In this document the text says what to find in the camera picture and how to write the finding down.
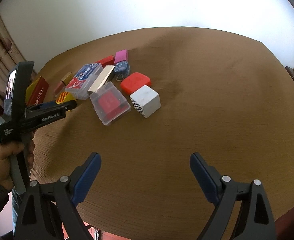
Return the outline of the person's left hand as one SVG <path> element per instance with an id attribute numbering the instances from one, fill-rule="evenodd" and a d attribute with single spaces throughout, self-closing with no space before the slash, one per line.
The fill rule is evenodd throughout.
<path id="1" fill-rule="evenodd" d="M 14 187 L 13 180 L 10 175 L 10 156 L 17 155 L 27 148 L 27 166 L 33 168 L 35 143 L 33 142 L 34 133 L 29 134 L 31 140 L 25 146 L 22 142 L 10 142 L 8 144 L 0 144 L 0 186 L 7 191 L 12 191 Z"/>

